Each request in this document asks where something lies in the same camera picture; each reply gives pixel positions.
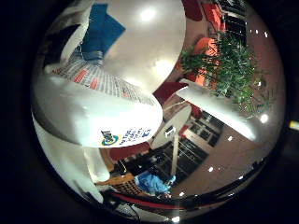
person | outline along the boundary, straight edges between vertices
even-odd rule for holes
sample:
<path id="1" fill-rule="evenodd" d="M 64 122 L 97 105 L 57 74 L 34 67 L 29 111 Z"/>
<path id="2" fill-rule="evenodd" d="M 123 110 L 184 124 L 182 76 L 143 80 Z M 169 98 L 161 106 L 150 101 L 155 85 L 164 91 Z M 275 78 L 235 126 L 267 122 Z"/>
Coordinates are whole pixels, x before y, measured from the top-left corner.
<path id="1" fill-rule="evenodd" d="M 163 182 L 163 180 L 149 171 L 146 171 L 135 177 L 136 185 L 147 192 L 151 196 L 158 196 L 160 198 L 171 198 L 170 189 L 176 180 L 176 176 L 171 176 L 170 179 Z"/>

fisheye lens view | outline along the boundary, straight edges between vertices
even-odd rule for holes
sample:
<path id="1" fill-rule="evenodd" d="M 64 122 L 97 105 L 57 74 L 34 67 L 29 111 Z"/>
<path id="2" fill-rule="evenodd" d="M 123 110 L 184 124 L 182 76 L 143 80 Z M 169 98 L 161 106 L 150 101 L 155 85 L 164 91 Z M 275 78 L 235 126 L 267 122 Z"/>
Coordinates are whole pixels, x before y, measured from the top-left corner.
<path id="1" fill-rule="evenodd" d="M 238 197 L 267 163 L 285 106 L 274 37 L 244 0 L 73 1 L 31 79 L 55 172 L 138 221 L 177 223 Z"/>

leaves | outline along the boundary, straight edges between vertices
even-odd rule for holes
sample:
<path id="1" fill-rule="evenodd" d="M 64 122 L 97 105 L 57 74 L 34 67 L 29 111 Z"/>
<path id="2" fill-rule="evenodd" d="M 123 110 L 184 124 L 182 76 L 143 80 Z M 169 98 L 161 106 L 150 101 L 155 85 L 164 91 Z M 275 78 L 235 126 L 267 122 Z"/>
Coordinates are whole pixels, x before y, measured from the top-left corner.
<path id="1" fill-rule="evenodd" d="M 199 74 L 210 82 L 216 82 L 214 95 L 222 95 L 233 100 L 239 111 L 247 118 L 263 113 L 274 101 L 273 90 L 266 89 L 264 71 L 257 65 L 256 57 L 249 46 L 243 46 L 231 35 L 219 33 L 215 46 L 206 47 L 203 53 L 193 55 L 193 47 L 181 53 L 181 64 L 186 72 Z"/>

logo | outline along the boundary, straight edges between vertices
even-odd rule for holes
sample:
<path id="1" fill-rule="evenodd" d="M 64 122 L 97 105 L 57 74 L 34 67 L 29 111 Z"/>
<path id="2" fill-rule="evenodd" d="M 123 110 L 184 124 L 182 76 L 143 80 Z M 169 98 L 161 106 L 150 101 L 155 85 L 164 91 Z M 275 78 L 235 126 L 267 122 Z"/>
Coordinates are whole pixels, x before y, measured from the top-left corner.
<path id="1" fill-rule="evenodd" d="M 102 141 L 102 146 L 111 146 L 117 141 L 119 141 L 119 137 L 117 135 L 112 135 L 111 131 L 103 132 L 101 131 L 102 135 L 104 136 L 104 140 Z"/>

green plant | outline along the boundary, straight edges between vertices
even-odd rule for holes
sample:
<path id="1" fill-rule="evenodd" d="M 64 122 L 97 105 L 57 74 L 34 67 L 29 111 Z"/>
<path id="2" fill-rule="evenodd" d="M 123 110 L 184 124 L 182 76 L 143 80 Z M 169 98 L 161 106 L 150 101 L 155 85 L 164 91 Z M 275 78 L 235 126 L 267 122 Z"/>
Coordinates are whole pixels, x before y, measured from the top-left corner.
<path id="1" fill-rule="evenodd" d="M 275 93 L 266 88 L 264 71 L 258 68 L 249 46 L 243 46 L 225 33 L 220 33 L 214 45 L 214 48 L 207 47 L 196 55 L 193 47 L 183 51 L 180 62 L 185 73 L 194 72 L 216 83 L 211 93 L 231 98 L 248 119 L 267 110 L 273 104 Z M 213 53 L 207 55 L 208 49 L 214 50 Z"/>

